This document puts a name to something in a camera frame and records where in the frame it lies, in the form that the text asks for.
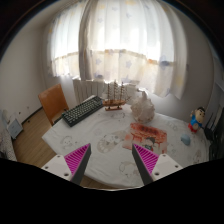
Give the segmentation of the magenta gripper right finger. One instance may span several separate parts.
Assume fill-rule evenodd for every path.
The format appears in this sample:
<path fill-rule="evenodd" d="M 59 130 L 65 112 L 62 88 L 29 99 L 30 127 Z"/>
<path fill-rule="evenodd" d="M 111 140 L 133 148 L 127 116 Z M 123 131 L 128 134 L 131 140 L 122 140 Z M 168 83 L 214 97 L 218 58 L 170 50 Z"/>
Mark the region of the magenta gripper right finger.
<path fill-rule="evenodd" d="M 151 174 L 158 161 L 159 155 L 137 144 L 132 145 L 132 155 L 143 183 L 145 185 L 152 183 L 153 179 Z"/>

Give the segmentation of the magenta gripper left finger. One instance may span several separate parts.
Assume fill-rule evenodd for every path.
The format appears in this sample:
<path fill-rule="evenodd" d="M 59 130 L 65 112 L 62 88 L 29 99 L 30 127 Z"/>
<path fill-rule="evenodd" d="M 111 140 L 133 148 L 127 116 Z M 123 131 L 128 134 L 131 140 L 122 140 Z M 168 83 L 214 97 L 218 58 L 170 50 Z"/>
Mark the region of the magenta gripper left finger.
<path fill-rule="evenodd" d="M 84 176 L 91 155 L 91 145 L 86 144 L 65 156 L 65 161 L 71 171 L 71 182 L 79 185 Z"/>

